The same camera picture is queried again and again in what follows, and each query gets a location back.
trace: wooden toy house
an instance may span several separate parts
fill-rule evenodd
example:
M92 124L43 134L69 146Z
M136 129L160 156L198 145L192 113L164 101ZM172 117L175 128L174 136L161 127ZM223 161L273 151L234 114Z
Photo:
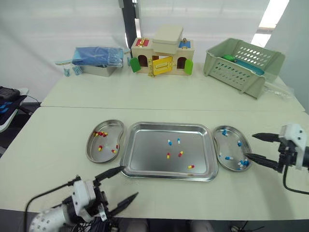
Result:
M153 39L136 38L131 51L130 65L133 72L191 75L193 67L193 40L182 38L183 28L164 25Z

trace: black pole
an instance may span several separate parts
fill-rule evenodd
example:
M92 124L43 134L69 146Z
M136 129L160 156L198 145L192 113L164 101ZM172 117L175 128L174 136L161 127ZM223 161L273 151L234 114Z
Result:
M131 48L135 38L137 37L135 27L135 10L132 0L122 0L122 1L123 1L122 14L125 21L126 39L129 48Z

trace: robotic arm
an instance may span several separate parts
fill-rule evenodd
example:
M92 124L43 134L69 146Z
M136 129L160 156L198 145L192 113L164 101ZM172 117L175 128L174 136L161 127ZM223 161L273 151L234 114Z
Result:
M94 181L83 181L80 177L74 179L72 195L62 201L62 204L39 213L32 220L29 231L56 232L66 225L91 222L95 215L100 215L102 221L111 221L112 217L126 209L138 194L126 198L118 203L114 210L109 211L106 195L99 189L100 181L111 178L123 169L124 166L109 169L97 175Z
M282 173L285 166L283 173L284 187L292 192L309 195L309 192L292 189L286 185L286 176L289 166L295 165L296 169L299 170L301 170L302 167L306 167L309 171L309 146L306 146L307 133L300 127L300 125L288 124L283 126L280 134L258 133L252 136L262 141L280 143L278 149L280 152L279 161L276 162L267 159L265 156L252 153L246 154L246 156L252 161L268 168L272 168L279 173Z

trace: white curtain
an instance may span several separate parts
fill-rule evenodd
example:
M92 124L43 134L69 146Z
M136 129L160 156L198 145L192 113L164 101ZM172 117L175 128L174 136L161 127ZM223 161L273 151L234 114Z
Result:
M161 24L183 26L194 40L195 62L205 62L206 50L227 38L251 42L269 0L139 0L144 37Z
M1 0L0 86L42 101L77 46L126 46L117 0Z

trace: window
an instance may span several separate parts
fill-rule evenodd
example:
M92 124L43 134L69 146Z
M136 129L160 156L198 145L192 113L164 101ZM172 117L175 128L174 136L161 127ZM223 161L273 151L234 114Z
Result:
M185 57L179 57L177 60L177 69L184 69L184 64L187 58Z
M147 57L144 55L139 55L139 63L141 67L148 67Z
M269 1L269 4L260 22L259 28L257 29L257 32L251 41L252 44L260 47L265 47L271 36L271 33L273 32L281 16L283 15L288 3L289 0Z

